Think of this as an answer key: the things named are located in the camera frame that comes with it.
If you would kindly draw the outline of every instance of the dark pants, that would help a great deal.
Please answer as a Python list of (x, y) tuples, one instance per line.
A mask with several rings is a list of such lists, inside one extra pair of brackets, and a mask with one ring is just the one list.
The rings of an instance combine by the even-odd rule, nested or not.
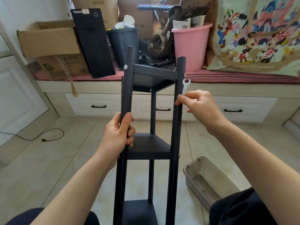
[(253, 188), (232, 194), (214, 203), (210, 225), (277, 225)]
[[(33, 220), (44, 210), (44, 208), (33, 208), (12, 218), (6, 225), (30, 225)], [(89, 212), (84, 225), (100, 225), (96, 214)]]

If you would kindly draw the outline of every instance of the small white wrench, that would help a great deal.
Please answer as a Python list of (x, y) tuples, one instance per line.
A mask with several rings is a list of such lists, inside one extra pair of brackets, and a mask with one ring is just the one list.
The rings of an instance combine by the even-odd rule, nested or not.
[(185, 95), (187, 92), (188, 86), (190, 85), (190, 79), (188, 80), (188, 82), (185, 82), (185, 79), (183, 79), (182, 83), (183, 83), (182, 94)]

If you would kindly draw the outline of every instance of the olive cloth bag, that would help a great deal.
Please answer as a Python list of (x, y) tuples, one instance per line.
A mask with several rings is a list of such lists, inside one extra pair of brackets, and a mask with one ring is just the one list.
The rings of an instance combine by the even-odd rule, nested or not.
[(213, 0), (208, 70), (298, 76), (300, 0)]

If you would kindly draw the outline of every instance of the goofy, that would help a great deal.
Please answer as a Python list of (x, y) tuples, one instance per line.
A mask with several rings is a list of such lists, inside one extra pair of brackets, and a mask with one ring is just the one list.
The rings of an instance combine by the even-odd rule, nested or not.
[(219, 39), (219, 45), (220, 48), (224, 48), (226, 45), (226, 41), (224, 39), (225, 35), (227, 34), (227, 32), (229, 30), (231, 30), (232, 26), (236, 24), (236, 22), (233, 24), (232, 21), (236, 20), (234, 19), (236, 16), (238, 16), (240, 13), (236, 12), (235, 14), (233, 14), (233, 10), (227, 9), (227, 12), (224, 16), (224, 22), (222, 27), (220, 25), (218, 25), (218, 36), (220, 37)]

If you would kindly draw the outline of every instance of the pink bucket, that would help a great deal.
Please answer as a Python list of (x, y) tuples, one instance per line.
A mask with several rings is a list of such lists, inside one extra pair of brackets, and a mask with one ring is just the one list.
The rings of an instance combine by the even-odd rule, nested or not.
[(186, 57), (185, 70), (194, 72), (203, 67), (209, 29), (212, 23), (204, 23), (202, 27), (174, 30), (176, 60)]

